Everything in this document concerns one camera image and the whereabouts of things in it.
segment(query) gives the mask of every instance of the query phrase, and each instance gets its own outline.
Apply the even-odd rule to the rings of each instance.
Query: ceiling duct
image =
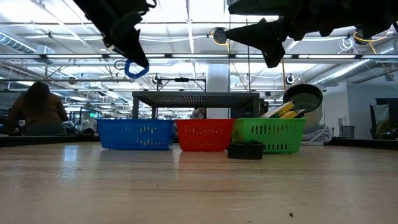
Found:
[[[377,49],[377,54],[398,54],[398,38],[382,44]],[[314,85],[331,85],[347,78],[353,77],[369,69],[375,68],[377,62],[373,59],[360,60],[351,64],[337,66],[313,79],[310,83]]]
[[[3,44],[5,46],[8,46],[16,51],[19,51],[23,54],[54,54],[55,51],[52,50],[51,48],[44,46],[44,45],[38,45],[37,48],[30,47],[26,44],[24,44],[21,40],[18,40],[17,38],[13,37],[13,35],[8,34],[7,32],[0,30],[0,44]],[[54,63],[53,60],[50,59],[35,59],[37,62],[42,62],[46,63],[48,65]]]

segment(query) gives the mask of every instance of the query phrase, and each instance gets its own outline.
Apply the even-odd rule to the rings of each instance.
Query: wooden table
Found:
[[[178,145],[10,147],[0,149],[0,217],[2,224],[397,223],[398,152],[303,147],[240,161]]]

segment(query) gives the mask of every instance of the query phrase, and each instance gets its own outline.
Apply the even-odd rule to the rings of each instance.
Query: ceiling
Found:
[[[56,54],[106,54],[111,52],[105,49],[100,32],[86,19],[84,13],[76,6],[72,0],[44,0],[46,10],[40,8],[32,1],[35,0],[0,0],[0,32],[21,41],[29,47],[36,48],[38,45],[45,45],[55,51]],[[225,45],[214,43],[211,35],[208,34],[215,27],[224,27],[225,29],[245,26],[246,24],[257,23],[262,17],[259,16],[236,16],[229,15],[224,1],[200,0],[189,1],[189,16],[187,12],[186,0],[158,0],[158,6],[151,9],[143,18],[144,20],[136,26],[141,29],[141,45],[147,54],[228,54]],[[268,21],[277,19],[277,16],[267,16]],[[189,30],[192,28],[192,40],[190,42]],[[286,40],[284,47],[287,54],[352,54],[355,48],[360,54],[369,52],[368,45],[351,44],[348,40],[343,43],[347,33],[353,33],[354,27],[345,27],[336,29],[329,37],[321,38],[318,33],[307,34],[303,41],[294,42],[291,39]],[[393,29],[388,33],[385,39],[374,43],[377,47],[391,38],[396,33]],[[237,42],[231,42],[229,46],[232,54],[260,54],[260,51],[249,48],[246,45]],[[20,52],[11,49],[8,46],[0,45],[0,54],[20,54]],[[32,66],[26,69],[35,73],[44,74],[45,66],[49,73],[53,73],[52,78],[70,78],[77,79],[104,79],[109,78],[109,70],[113,72],[114,60],[105,62],[103,60],[81,60],[79,66],[33,66],[34,61],[28,62]],[[11,60],[16,65],[27,63],[26,60]],[[56,63],[68,62],[68,60],[56,60]],[[84,66],[83,62],[92,62],[96,66]],[[158,74],[162,78],[189,77],[205,78],[207,76],[208,65],[212,63],[228,63],[227,60],[172,60],[172,59],[153,59],[150,60],[150,74],[145,78],[137,80],[136,83],[78,83],[73,85],[64,85],[63,88],[89,88],[100,86],[104,89],[135,89],[150,88],[152,77]],[[287,62],[285,72],[300,77],[306,71],[318,66],[316,61],[312,62]],[[323,67],[333,68],[339,63],[324,63]],[[255,60],[250,66],[245,61],[237,61],[230,66],[231,74],[240,77],[236,89],[244,90],[243,84],[248,84],[245,80],[249,72],[254,77],[252,79],[252,88],[257,89],[277,89],[282,86],[282,64],[276,68],[267,68],[262,60]],[[114,71],[111,78],[115,78],[118,71]],[[122,72],[118,73],[118,78],[126,78]],[[24,87],[20,83],[14,83],[15,88]],[[195,88],[191,83],[188,87],[181,83],[170,84],[173,89]],[[131,101],[130,92],[117,93],[128,101]]]

